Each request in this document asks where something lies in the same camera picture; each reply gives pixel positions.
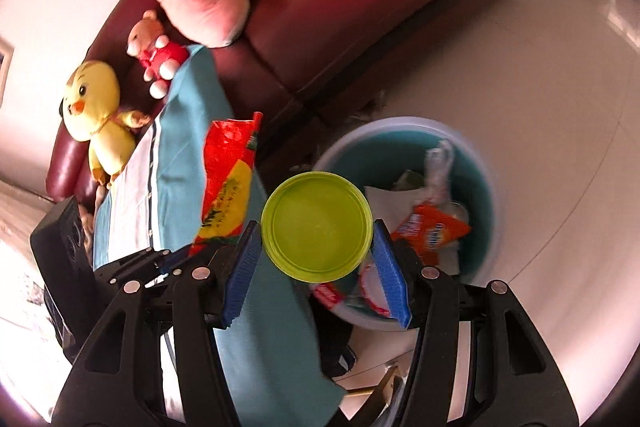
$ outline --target yellow duck plush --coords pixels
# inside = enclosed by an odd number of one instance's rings
[[[77,141],[89,142],[91,175],[108,186],[122,172],[136,143],[129,128],[150,121],[140,111],[118,113],[120,85],[107,63],[89,60],[69,78],[60,104],[60,113],[69,134]]]

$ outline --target red and yellow snack bag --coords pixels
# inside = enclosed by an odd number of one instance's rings
[[[470,231],[471,227],[463,221],[429,204],[418,204],[414,206],[411,215],[391,234],[391,239],[405,239],[423,263],[435,265],[439,263],[436,252],[438,248]]]
[[[252,169],[262,113],[253,120],[224,120],[211,124],[204,143],[207,186],[202,200],[202,226],[189,255],[212,239],[238,240],[249,205]]]

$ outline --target metal screw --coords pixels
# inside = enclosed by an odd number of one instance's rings
[[[425,279],[433,280],[440,277],[440,270],[434,268],[433,266],[425,266],[424,268],[422,268],[420,273]]]
[[[202,281],[209,277],[211,274],[211,270],[206,266],[200,266],[191,272],[191,277],[193,277],[196,281]]]
[[[124,285],[124,293],[135,293],[140,289],[139,281],[129,281]]]
[[[498,293],[500,295],[504,295],[505,293],[507,293],[507,290],[509,289],[509,287],[502,281],[493,281],[491,283],[491,289],[495,293]]]

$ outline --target sofa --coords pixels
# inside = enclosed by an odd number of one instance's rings
[[[264,114],[257,169],[266,188],[309,162],[336,126],[492,1],[251,0],[242,35],[211,53],[236,117]],[[129,31],[148,9],[158,10],[172,39],[189,42],[156,0],[120,0],[86,60],[115,69],[124,108],[157,114],[161,103],[150,97],[142,67],[126,53]],[[94,206],[87,150],[60,125],[47,174],[54,200],[74,194]]]

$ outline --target picture frame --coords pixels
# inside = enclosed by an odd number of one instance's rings
[[[6,85],[6,78],[9,73],[9,65],[11,64],[11,57],[13,54],[14,47],[3,38],[0,38],[0,107],[2,107],[4,87]]]

